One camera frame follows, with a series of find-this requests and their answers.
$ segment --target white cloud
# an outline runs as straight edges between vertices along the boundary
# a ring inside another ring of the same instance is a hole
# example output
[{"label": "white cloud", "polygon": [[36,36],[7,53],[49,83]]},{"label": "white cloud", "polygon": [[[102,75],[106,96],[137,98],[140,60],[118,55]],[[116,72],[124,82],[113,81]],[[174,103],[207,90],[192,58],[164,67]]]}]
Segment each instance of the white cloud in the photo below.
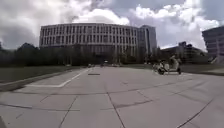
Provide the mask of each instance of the white cloud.
[{"label": "white cloud", "polygon": [[118,17],[113,11],[108,9],[94,9],[73,21],[74,23],[109,23],[109,24],[129,24],[126,17]]},{"label": "white cloud", "polygon": [[158,42],[161,47],[187,41],[204,49],[201,31],[219,26],[216,20],[208,20],[203,15],[200,0],[186,0],[180,5],[166,5],[160,10],[143,8],[138,5],[130,12],[136,18],[157,28]]},{"label": "white cloud", "polygon": [[110,9],[96,9],[110,4],[113,0],[1,0],[0,38],[7,48],[16,48],[24,42],[38,46],[39,30],[43,25],[71,22],[129,24],[126,17],[118,16]]}]

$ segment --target white line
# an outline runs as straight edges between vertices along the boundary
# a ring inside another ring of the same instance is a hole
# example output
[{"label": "white line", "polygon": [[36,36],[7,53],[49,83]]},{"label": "white line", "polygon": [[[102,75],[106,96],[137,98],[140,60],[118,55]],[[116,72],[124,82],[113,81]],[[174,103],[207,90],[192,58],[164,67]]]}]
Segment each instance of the white line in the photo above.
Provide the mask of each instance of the white line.
[{"label": "white line", "polygon": [[75,78],[81,76],[82,74],[86,73],[87,71],[89,71],[89,69],[82,71],[78,75],[72,77],[71,79],[68,79],[67,81],[65,81],[65,82],[63,82],[59,85],[26,85],[26,86],[29,86],[29,87],[55,87],[55,88],[60,88],[60,87],[64,87],[66,84],[68,84],[69,82],[71,82]]}]

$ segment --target building facade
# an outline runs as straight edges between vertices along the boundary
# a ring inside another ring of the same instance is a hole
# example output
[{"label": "building facade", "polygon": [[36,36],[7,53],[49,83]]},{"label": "building facade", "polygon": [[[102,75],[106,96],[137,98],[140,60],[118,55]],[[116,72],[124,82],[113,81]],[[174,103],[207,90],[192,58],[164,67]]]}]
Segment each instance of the building facade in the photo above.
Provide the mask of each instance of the building facade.
[{"label": "building facade", "polygon": [[224,62],[224,26],[202,32],[208,54],[217,58],[217,63]]},{"label": "building facade", "polygon": [[202,50],[193,47],[192,44],[187,42],[180,42],[178,46],[170,47],[161,50],[163,59],[169,59],[175,55],[182,63],[208,63],[209,58]]},{"label": "building facade", "polygon": [[157,47],[154,27],[73,23],[42,26],[40,47],[80,46],[81,52],[139,58]]}]

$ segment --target concrete pavement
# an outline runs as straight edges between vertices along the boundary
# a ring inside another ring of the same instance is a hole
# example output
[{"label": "concrete pavement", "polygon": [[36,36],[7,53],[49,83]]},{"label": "concrete pavement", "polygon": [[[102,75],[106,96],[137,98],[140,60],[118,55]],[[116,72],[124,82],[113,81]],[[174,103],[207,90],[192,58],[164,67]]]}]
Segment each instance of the concrete pavement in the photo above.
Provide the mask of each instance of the concrete pavement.
[{"label": "concrete pavement", "polygon": [[7,128],[223,128],[224,78],[82,69],[0,93]]}]

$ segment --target multi-story building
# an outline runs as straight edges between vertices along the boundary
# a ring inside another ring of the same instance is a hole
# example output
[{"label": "multi-story building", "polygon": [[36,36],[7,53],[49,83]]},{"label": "multi-story building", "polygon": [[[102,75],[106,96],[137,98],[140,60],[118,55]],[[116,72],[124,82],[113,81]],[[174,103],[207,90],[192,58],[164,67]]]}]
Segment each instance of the multi-story building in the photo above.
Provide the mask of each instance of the multi-story building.
[{"label": "multi-story building", "polygon": [[209,59],[204,51],[185,41],[180,42],[178,46],[162,49],[161,54],[163,59],[175,55],[182,63],[208,63]]},{"label": "multi-story building", "polygon": [[98,23],[42,26],[39,43],[40,47],[79,45],[82,52],[110,54],[115,58],[121,54],[144,57],[157,47],[154,27]]},{"label": "multi-story building", "polygon": [[217,63],[224,62],[224,26],[202,32],[208,54],[217,58]]}]

